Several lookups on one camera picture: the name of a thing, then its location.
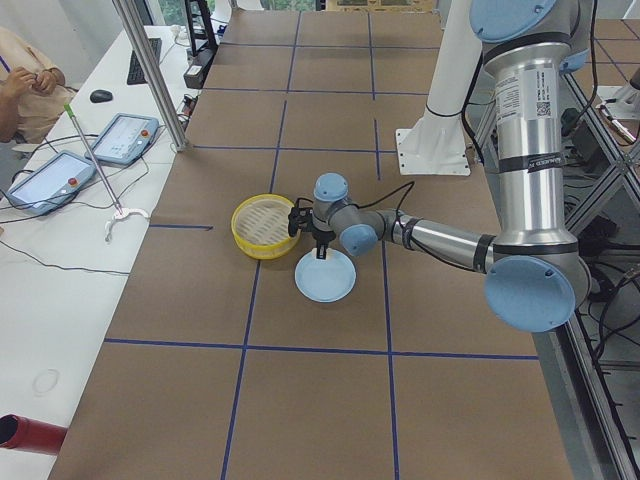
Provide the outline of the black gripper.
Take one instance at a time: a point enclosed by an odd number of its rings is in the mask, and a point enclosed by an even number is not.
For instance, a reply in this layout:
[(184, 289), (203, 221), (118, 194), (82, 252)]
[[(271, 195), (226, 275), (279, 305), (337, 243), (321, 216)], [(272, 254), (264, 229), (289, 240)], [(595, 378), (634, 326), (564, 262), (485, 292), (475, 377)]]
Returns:
[(312, 236), (316, 240), (316, 259), (325, 260), (327, 256), (327, 249), (330, 243), (334, 240), (334, 232), (324, 220), (321, 220), (316, 216), (315, 211), (312, 211), (311, 213), (310, 225)]

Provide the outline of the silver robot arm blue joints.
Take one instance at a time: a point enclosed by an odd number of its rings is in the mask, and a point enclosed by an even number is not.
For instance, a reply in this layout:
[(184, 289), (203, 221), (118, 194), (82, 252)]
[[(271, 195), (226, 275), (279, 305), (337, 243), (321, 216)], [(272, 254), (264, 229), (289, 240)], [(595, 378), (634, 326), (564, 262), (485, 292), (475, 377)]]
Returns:
[(469, 1), (481, 42), (474, 72), (494, 78), (500, 225), (478, 271), (498, 318), (543, 332), (565, 324), (590, 286), (565, 225), (559, 81), (589, 52), (593, 1)]

